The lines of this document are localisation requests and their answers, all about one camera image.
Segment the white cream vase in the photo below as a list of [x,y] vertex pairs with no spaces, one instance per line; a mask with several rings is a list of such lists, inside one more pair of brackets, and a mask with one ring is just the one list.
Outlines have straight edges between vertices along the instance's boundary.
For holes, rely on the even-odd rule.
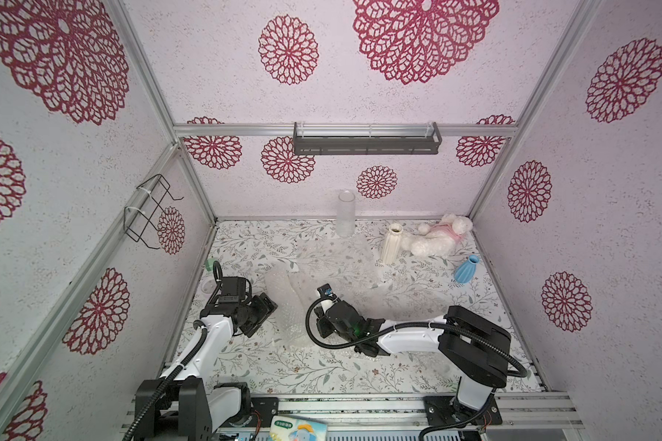
[[394,222],[389,225],[384,235],[380,253],[380,260],[384,265],[389,266],[397,259],[397,256],[402,250],[403,236],[404,227],[400,223]]

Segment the clear glass vase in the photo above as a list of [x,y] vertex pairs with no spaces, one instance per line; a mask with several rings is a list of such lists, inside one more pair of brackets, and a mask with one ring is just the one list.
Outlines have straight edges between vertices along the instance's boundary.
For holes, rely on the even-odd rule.
[[336,233],[339,237],[351,237],[355,230],[356,196],[346,189],[338,193]]

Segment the blue vase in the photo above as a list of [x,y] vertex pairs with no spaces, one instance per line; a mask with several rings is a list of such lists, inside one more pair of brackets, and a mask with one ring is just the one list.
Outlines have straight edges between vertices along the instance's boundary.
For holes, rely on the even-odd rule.
[[478,255],[469,255],[454,271],[454,280],[462,285],[471,282],[480,262],[481,258]]

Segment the bubble wrap sheet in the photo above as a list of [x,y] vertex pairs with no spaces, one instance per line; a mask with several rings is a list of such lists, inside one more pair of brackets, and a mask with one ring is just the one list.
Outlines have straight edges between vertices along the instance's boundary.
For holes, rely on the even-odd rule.
[[283,264],[273,266],[266,273],[266,294],[278,305],[271,317],[285,347],[314,345],[305,329],[305,314],[318,298],[317,287],[311,276],[303,271],[289,271]]

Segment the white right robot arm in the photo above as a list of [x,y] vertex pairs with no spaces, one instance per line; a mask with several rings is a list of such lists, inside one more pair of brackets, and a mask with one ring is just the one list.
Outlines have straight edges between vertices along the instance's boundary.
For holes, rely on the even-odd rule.
[[440,354],[461,377],[452,406],[481,411],[509,378],[527,378],[529,369],[510,353],[510,333],[465,307],[453,305],[440,317],[395,322],[362,316],[329,284],[305,313],[305,331],[323,349],[352,349],[369,358],[399,353]]

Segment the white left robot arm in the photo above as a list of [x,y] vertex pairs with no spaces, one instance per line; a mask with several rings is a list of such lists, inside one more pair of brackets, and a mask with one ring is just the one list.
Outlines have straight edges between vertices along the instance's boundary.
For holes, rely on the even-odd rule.
[[252,422],[261,428],[263,419],[246,383],[223,383],[208,392],[203,376],[213,371],[229,340],[253,336],[277,304],[265,293],[253,294],[244,277],[217,276],[214,281],[180,357],[136,391],[134,420],[124,440],[216,440],[226,424]]

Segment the green small box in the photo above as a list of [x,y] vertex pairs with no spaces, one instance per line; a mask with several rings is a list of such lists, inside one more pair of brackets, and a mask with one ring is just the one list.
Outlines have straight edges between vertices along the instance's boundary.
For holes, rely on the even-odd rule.
[[215,267],[216,260],[214,258],[207,258],[204,267],[207,272],[213,272],[213,269]]

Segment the tissue pack with cartoon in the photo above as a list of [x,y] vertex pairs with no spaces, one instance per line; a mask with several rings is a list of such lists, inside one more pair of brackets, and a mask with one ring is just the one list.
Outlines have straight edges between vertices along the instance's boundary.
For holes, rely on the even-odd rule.
[[274,441],[325,441],[327,425],[317,421],[290,416],[275,416],[268,435]]

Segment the white plush dog pink shirt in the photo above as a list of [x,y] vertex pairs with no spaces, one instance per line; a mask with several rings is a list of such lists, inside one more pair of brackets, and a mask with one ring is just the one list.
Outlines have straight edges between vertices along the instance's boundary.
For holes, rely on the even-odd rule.
[[449,257],[472,229],[468,217],[446,214],[435,224],[420,224],[416,234],[404,232],[400,247],[414,257]]

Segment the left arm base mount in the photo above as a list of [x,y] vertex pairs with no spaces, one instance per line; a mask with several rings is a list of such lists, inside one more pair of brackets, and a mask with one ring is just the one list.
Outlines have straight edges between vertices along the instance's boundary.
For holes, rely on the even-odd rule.
[[279,413],[280,400],[278,397],[253,397],[249,404],[245,404],[238,415],[228,419],[220,427],[235,429],[269,429],[272,419]]

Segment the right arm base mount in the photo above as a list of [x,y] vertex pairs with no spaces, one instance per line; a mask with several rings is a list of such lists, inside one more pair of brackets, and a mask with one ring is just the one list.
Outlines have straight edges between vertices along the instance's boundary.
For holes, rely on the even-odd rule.
[[460,428],[503,424],[495,396],[490,397],[481,415],[477,415],[477,410],[458,404],[454,395],[426,396],[423,398],[423,405],[429,426],[446,426],[463,420],[465,423]]

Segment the black wall shelf rack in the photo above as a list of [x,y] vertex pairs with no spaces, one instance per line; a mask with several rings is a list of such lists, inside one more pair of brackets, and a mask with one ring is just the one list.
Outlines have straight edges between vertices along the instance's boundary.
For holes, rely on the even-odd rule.
[[442,142],[436,123],[421,135],[374,135],[371,129],[358,135],[308,134],[295,123],[292,136],[294,153],[307,156],[435,155]]

